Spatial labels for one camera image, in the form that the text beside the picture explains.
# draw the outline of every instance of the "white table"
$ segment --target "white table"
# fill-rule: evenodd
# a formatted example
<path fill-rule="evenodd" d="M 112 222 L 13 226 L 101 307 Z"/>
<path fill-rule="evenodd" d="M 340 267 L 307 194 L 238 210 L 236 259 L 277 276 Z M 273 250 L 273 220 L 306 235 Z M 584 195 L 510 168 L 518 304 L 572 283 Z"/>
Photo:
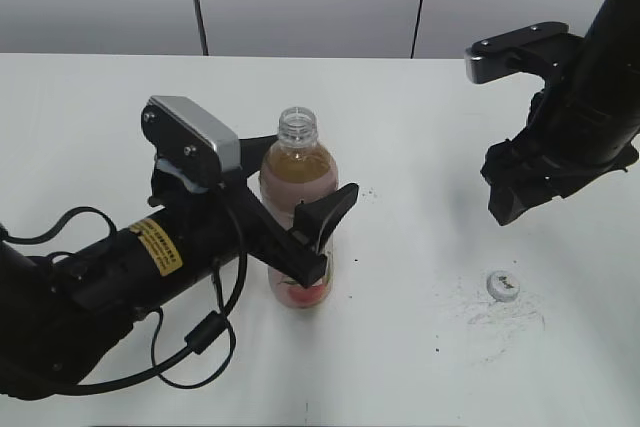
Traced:
<path fill-rule="evenodd" d="M 287 106 L 310 107 L 342 181 L 362 194 L 337 231 L 334 290 L 315 312 L 280 306 L 264 265 L 250 262 L 232 316 L 239 347 L 213 385 L 2 397 L 0 423 L 639 425 L 640 167 L 509 227 L 486 209 L 485 151 L 520 130 L 540 85 L 516 76 L 474 86 L 459 60 L 1 55 L 0 217 L 15 235 L 38 234 L 76 205 L 121 227 L 149 212 L 154 150 L 139 113 L 152 94 L 187 95 L 245 137 L 272 133 Z M 103 234 L 85 216 L 23 252 Z M 521 281 L 513 304 L 486 293 L 497 269 Z M 160 355 L 212 304 L 209 282 L 168 304 Z M 155 320 L 87 381 L 145 369 Z M 171 377 L 202 379 L 226 353 L 217 344 Z"/>

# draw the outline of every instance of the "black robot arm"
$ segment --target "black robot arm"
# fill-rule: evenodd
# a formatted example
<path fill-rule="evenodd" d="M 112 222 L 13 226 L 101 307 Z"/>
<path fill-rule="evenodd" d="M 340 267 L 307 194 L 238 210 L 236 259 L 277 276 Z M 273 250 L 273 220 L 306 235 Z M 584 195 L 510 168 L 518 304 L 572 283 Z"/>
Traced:
<path fill-rule="evenodd" d="M 485 83 L 516 72 L 542 77 L 524 129 L 492 146 L 482 175 L 489 210 L 509 224 L 529 208 L 567 197 L 638 160 L 640 0 L 605 0 L 584 38 L 546 22 L 487 38 L 467 50 Z"/>
<path fill-rule="evenodd" d="M 319 252 L 356 203 L 357 185 L 299 205 L 293 228 L 285 231 L 247 187 L 274 136 L 240 140 L 185 97 L 152 97 L 142 128 L 157 149 L 149 203 L 161 210 L 120 231 L 109 221 L 105 239 L 47 257 L 24 257 L 7 243 L 40 243 L 74 215 L 99 211 L 74 209 L 34 239 L 11 237 L 0 226 L 0 392 L 28 400 L 109 392 L 201 353 L 227 328 L 244 278 L 223 312 L 209 314 L 185 337 L 185 348 L 157 369 L 75 385 L 135 321 L 239 254 L 249 253 L 305 287 L 324 275 L 327 259 Z M 240 269 L 240 276 L 245 273 Z"/>

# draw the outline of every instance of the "plastic bottle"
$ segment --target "plastic bottle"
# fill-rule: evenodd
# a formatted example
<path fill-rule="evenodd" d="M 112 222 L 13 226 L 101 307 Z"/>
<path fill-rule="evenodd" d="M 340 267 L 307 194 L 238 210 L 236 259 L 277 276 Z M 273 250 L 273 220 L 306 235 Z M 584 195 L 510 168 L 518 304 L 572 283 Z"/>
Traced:
<path fill-rule="evenodd" d="M 285 229 L 293 225 L 293 212 L 300 202 L 313 202 L 335 192 L 338 169 L 326 148 L 318 142 L 316 116 L 304 107 L 292 107 L 280 116 L 278 141 L 265 155 L 260 169 L 262 200 Z M 306 308 L 322 302 L 331 290 L 332 241 L 324 254 L 327 271 L 309 289 L 269 268 L 269 284 L 276 298 L 288 307 Z"/>

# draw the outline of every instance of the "bottle neck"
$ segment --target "bottle neck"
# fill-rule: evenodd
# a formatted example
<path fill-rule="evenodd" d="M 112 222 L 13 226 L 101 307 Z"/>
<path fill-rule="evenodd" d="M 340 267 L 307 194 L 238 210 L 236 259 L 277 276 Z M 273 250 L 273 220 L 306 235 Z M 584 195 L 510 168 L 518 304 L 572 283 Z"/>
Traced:
<path fill-rule="evenodd" d="M 288 149 L 308 149 L 318 143 L 315 114 L 305 107 L 291 107 L 280 116 L 278 139 Z"/>

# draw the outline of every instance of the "white bottle cap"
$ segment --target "white bottle cap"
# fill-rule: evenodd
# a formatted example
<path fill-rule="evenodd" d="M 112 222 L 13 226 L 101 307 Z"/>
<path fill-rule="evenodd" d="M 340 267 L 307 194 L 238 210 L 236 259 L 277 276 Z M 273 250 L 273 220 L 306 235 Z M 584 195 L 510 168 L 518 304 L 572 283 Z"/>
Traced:
<path fill-rule="evenodd" d="M 487 277 L 487 290 L 498 302 L 513 302 L 520 293 L 520 282 L 509 272 L 497 270 Z"/>

